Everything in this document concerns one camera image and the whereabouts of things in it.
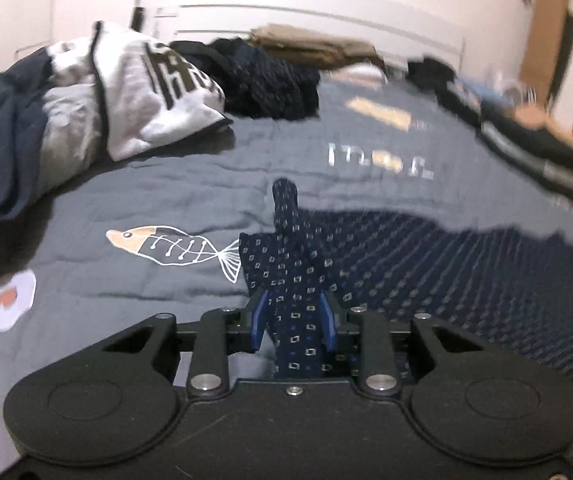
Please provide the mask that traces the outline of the grey quilted bedspread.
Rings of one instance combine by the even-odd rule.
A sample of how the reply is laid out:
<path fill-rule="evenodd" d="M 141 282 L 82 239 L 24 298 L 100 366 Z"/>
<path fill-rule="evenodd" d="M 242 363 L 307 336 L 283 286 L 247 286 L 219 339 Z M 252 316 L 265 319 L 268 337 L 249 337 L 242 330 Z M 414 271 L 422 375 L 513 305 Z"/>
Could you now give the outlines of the grey quilted bedspread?
<path fill-rule="evenodd" d="M 286 177 L 309 208 L 405 210 L 453 229 L 514 226 L 573 243 L 573 206 L 416 90 L 326 79 L 319 91 L 316 118 L 238 119 L 96 166 L 32 207 L 18 264 L 36 274 L 35 302 L 0 333 L 0 471 L 17 458 L 2 403 L 20 378 L 155 312 L 193 321 L 244 299 L 244 283 L 228 281 L 217 261 L 160 266 L 113 247 L 108 230 L 165 224 L 224 247 L 271 230 L 271 185 Z"/>

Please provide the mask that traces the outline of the white grey printed sweatshirt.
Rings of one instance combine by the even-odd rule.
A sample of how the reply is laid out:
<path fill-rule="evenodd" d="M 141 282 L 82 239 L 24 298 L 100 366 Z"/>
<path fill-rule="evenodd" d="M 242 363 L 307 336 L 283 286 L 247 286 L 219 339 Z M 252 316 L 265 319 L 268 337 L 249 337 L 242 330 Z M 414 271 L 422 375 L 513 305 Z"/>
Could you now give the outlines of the white grey printed sweatshirt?
<path fill-rule="evenodd" d="M 37 193 L 99 159 L 121 162 L 229 126 L 220 84 L 167 44 L 127 29 L 47 48 L 53 74 L 44 96 Z"/>

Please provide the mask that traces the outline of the navy dotted sweater orange collar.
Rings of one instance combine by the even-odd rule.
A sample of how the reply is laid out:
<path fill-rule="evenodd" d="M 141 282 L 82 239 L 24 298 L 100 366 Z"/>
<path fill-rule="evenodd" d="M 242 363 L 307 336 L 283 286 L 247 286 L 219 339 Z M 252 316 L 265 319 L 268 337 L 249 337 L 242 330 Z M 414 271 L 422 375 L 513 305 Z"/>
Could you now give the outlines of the navy dotted sweater orange collar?
<path fill-rule="evenodd" d="M 573 245 L 515 228 L 448 231 L 397 211 L 306 210 L 293 182 L 272 187 L 274 229 L 244 234 L 251 290 L 268 295 L 280 378 L 337 376 L 355 356 L 323 348 L 321 297 L 394 322 L 425 312 L 573 380 Z"/>

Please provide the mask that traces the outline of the folded khaki blanket stack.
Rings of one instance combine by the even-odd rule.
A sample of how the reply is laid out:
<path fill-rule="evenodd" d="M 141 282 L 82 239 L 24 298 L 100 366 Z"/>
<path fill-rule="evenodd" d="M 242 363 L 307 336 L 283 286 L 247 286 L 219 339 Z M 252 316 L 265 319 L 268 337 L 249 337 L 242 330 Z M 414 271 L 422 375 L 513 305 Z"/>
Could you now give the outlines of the folded khaki blanket stack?
<path fill-rule="evenodd" d="M 253 29 L 248 41 L 274 58 L 317 70 L 339 70 L 359 63 L 370 63 L 385 70 L 383 58 L 366 40 L 291 25 L 268 24 Z"/>

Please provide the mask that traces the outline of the white headboard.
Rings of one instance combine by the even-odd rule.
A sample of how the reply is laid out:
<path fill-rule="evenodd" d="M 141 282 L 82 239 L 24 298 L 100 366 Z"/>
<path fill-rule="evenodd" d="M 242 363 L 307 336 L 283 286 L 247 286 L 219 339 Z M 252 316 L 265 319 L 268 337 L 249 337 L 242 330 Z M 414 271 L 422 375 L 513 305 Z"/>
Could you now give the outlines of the white headboard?
<path fill-rule="evenodd" d="M 186 4 L 160 9 L 153 18 L 153 34 L 164 40 L 209 42 L 248 36 L 252 30 L 269 24 L 368 41 L 389 64 L 403 65 L 408 58 L 428 55 L 459 70 L 465 57 L 465 34 L 459 26 L 393 2 L 364 10 Z"/>

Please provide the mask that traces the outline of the tall cardboard roll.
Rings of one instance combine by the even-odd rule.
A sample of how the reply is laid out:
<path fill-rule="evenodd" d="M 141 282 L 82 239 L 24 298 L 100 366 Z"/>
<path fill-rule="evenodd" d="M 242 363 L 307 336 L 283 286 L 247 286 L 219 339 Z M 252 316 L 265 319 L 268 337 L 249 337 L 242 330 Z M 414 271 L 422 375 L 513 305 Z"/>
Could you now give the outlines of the tall cardboard roll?
<path fill-rule="evenodd" d="M 570 0 L 534 0 L 529 36 L 519 79 L 535 92 L 536 103 L 546 106 L 551 98 Z"/>

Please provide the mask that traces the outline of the crumpled navy dotted garment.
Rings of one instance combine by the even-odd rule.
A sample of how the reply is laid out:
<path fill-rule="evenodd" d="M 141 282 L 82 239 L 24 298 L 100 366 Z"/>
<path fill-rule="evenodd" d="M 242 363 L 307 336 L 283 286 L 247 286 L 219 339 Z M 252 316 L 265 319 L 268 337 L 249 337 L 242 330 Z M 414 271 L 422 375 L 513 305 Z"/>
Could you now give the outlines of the crumpled navy dotted garment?
<path fill-rule="evenodd" d="M 290 122 L 318 115 L 315 68 L 274 58 L 241 38 L 174 41 L 170 47 L 219 84 L 229 114 Z"/>

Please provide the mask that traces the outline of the stack of folded dark clothes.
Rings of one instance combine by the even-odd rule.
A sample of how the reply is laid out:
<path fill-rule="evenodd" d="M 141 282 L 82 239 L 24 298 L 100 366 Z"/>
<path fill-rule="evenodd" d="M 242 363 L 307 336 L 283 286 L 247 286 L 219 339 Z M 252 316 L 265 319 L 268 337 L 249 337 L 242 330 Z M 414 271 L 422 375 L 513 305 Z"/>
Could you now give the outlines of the stack of folded dark clothes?
<path fill-rule="evenodd" d="M 451 66 L 424 56 L 407 62 L 406 79 L 472 127 L 481 141 L 545 190 L 573 204 L 573 131 L 532 100 L 512 104 L 468 84 Z"/>

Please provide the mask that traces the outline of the navy blue jacket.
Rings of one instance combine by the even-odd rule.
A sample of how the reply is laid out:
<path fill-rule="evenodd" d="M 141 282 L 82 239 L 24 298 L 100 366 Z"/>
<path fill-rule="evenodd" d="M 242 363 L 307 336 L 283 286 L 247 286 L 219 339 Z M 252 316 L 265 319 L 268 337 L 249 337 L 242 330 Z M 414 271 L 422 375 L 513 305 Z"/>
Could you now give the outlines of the navy blue jacket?
<path fill-rule="evenodd" d="M 0 73 L 0 266 L 24 229 L 35 198 L 47 114 L 54 87 L 52 57 L 45 48 Z"/>

